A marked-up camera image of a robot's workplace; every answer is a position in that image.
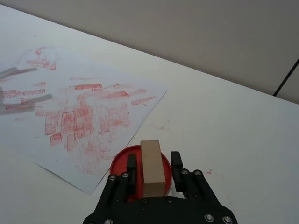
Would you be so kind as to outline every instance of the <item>white paper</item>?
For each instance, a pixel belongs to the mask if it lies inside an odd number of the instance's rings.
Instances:
[[[88,194],[166,93],[65,49],[0,68],[0,141]]]

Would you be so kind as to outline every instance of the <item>black cable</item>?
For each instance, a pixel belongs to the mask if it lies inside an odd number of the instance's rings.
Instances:
[[[288,78],[291,76],[291,74],[293,73],[293,71],[296,69],[296,67],[297,67],[298,64],[299,64],[299,58],[296,61],[296,63],[294,64],[294,66],[291,68],[291,70],[289,71],[289,73],[286,75],[285,79],[282,81],[282,83],[280,84],[280,86],[278,87],[278,89],[276,90],[276,92],[273,94],[273,96],[276,96],[278,94],[278,92],[284,86],[284,84],[286,83],[286,81],[288,80]]]

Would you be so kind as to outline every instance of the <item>red ink marks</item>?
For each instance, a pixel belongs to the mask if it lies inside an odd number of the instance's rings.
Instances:
[[[84,100],[80,101],[80,107],[74,108],[74,133],[76,139],[90,135],[93,118],[93,110]]]
[[[120,91],[120,92],[113,92],[108,94],[107,96],[101,97],[101,99],[118,99],[118,98],[128,98],[130,97],[127,92]]]
[[[135,95],[139,95],[139,94],[143,94],[143,93],[146,93],[146,90],[144,90],[144,89],[138,89],[138,90],[129,92],[129,95],[130,96],[135,96]]]
[[[45,124],[45,135],[54,134],[55,126],[52,124]]]
[[[131,104],[133,105],[133,106],[136,106],[136,105],[138,105],[138,104],[142,104],[142,103],[144,103],[144,102],[146,102],[146,101],[149,101],[149,100],[151,100],[151,99],[154,99],[155,97],[146,97],[146,98],[143,98],[143,99],[137,99],[137,100],[133,100],[132,102],[131,102]]]
[[[0,95],[4,98],[13,98],[18,96],[28,96],[28,95],[40,95],[45,93],[45,90],[31,90],[31,91],[16,91],[16,90],[10,90],[10,91],[3,91],[0,92]]]
[[[111,131],[111,128],[116,126],[128,127],[130,125],[128,106],[126,103],[121,104],[118,107],[101,108],[101,116],[99,116],[100,130],[102,133]]]
[[[13,79],[13,78],[2,79],[2,80],[0,80],[0,84],[6,83],[7,81],[9,81],[11,79]]]
[[[45,123],[45,135],[54,134],[57,124],[57,114],[55,112],[47,112],[46,123]]]
[[[40,47],[40,48],[36,49],[35,53],[37,54],[37,56],[42,54],[43,49],[46,49],[46,47]]]
[[[52,112],[52,111],[37,110],[36,111],[36,117],[46,117],[48,112]]]
[[[54,134],[50,137],[51,146],[57,146],[62,143],[61,134]]]
[[[205,172],[206,174],[212,174],[212,169],[210,169],[209,171]]]
[[[75,90],[86,90],[86,89],[96,89],[101,88],[102,85],[100,83],[93,83],[93,84],[82,84],[82,85],[76,85]]]
[[[24,121],[26,118],[22,117],[22,118],[15,118],[14,121]]]
[[[130,84],[115,84],[113,86],[114,89],[119,89],[119,88],[134,88],[133,85]]]
[[[70,80],[89,80],[89,79],[97,79],[97,78],[104,78],[103,76],[96,77],[96,78],[77,78],[77,77],[71,77]]]
[[[75,135],[74,134],[68,135],[66,137],[66,141],[67,141],[66,144],[67,151],[71,152],[75,146],[75,141],[76,141]]]
[[[46,82],[34,83],[32,85],[36,87],[44,87],[46,85]]]
[[[56,62],[54,61],[54,62],[51,64],[49,70],[55,70],[55,69],[56,69]]]
[[[36,108],[43,108],[43,106],[23,106],[20,104],[13,104],[5,107],[5,111],[24,111],[24,110],[34,110]]]
[[[65,136],[65,135],[71,134],[73,131],[73,128],[72,128],[73,116],[72,116],[72,114],[70,112],[59,111],[58,117],[60,117],[60,115],[62,116],[61,121],[60,121],[61,135]]]

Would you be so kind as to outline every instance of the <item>gray wall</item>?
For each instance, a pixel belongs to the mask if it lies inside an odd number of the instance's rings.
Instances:
[[[296,0],[0,3],[268,94],[299,57]]]

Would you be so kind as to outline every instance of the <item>red ink stain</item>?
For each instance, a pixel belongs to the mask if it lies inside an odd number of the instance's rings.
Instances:
[[[120,92],[114,92],[110,93],[105,97],[101,97],[101,99],[118,99],[118,98],[128,98],[130,97],[127,92],[125,91],[120,91]]]
[[[45,135],[54,134],[55,126],[52,124],[45,124]]]
[[[5,111],[24,111],[29,109],[43,108],[43,106],[23,106],[20,104],[9,105],[5,107]]]
[[[45,135],[54,134],[57,124],[57,114],[55,112],[47,112],[46,123],[45,123]]]
[[[9,90],[9,91],[3,91],[0,92],[0,95],[2,95],[4,98],[13,98],[13,97],[18,97],[18,96],[28,96],[28,95],[40,95],[45,93],[44,90],[32,90],[32,91],[16,91],[16,90]]]
[[[32,85],[36,87],[44,87],[46,85],[46,82],[34,83]]]
[[[131,102],[131,104],[133,105],[133,106],[136,106],[136,105],[138,105],[138,104],[142,104],[142,103],[144,103],[144,102],[146,102],[146,101],[149,101],[149,100],[151,100],[151,99],[154,99],[155,97],[146,97],[146,98],[143,98],[143,99],[137,99],[137,100],[133,100],[132,102]]]
[[[115,84],[113,86],[114,89],[119,89],[119,88],[134,88],[133,85],[130,84]]]
[[[43,49],[46,49],[46,47],[40,47],[40,48],[36,49],[35,53],[37,54],[37,56],[42,54]]]
[[[102,85],[100,83],[83,84],[83,85],[76,85],[75,90],[86,90],[86,89],[101,88],[101,87]]]
[[[210,169],[209,171],[205,172],[206,174],[212,174],[212,169]]]
[[[24,121],[26,118],[22,117],[22,118],[15,118],[14,121]]]
[[[49,70],[55,70],[55,69],[56,69],[56,62],[54,61],[54,62],[51,64]]]
[[[135,95],[139,95],[139,94],[143,94],[143,93],[146,93],[146,90],[144,90],[144,89],[138,89],[138,90],[129,92],[129,95],[130,96],[135,96]]]
[[[54,134],[50,137],[51,146],[57,146],[62,143],[61,134]]]
[[[66,140],[67,140],[67,144],[66,144],[67,151],[71,152],[75,146],[75,141],[76,141],[75,135],[74,134],[68,135],[66,137]]]
[[[89,79],[97,79],[97,78],[104,78],[103,76],[96,77],[96,78],[77,78],[77,77],[71,77],[70,80],[89,80]]]
[[[52,112],[52,111],[37,110],[36,111],[36,117],[46,117],[48,112]]]

